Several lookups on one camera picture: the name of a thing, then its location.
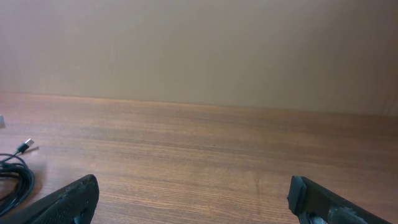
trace brown wooden surface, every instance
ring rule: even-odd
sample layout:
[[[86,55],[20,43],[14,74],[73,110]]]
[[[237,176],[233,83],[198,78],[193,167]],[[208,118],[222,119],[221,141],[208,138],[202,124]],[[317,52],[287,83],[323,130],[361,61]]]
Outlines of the brown wooden surface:
[[[13,94],[0,113],[1,152],[39,146],[25,205],[94,174],[93,223],[298,223],[304,175],[398,223],[398,118]]]

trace wooden table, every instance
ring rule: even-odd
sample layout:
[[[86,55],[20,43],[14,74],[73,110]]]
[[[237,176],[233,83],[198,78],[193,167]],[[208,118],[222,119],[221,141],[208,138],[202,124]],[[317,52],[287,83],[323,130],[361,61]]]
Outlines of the wooden table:
[[[94,174],[92,223],[298,223],[304,175],[398,223],[398,118],[15,94],[0,113],[2,152],[39,147],[23,206]]]

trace beige wall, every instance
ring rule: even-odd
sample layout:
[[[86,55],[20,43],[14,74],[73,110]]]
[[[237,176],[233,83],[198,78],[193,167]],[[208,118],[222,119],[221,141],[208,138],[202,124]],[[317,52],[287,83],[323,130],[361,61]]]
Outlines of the beige wall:
[[[0,1],[0,91],[398,114],[398,1]]]

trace cable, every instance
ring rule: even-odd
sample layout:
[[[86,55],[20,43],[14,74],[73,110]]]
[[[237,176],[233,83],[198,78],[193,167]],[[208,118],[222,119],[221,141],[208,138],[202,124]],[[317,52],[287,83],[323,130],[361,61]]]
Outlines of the cable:
[[[35,175],[25,161],[17,156],[19,153],[24,153],[33,143],[33,140],[28,139],[17,148],[14,154],[0,153],[0,156],[7,156],[0,161],[0,180],[18,180],[14,190],[0,198],[0,217],[21,204],[33,190]],[[19,162],[8,162],[11,159],[17,159]]]

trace wood grain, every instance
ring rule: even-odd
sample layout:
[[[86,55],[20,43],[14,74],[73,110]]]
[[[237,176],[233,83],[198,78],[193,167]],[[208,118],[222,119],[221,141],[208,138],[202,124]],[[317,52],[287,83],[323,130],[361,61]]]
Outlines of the wood grain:
[[[28,203],[94,174],[93,223],[298,223],[291,175],[398,222],[398,118],[0,94],[2,152],[38,183]]]

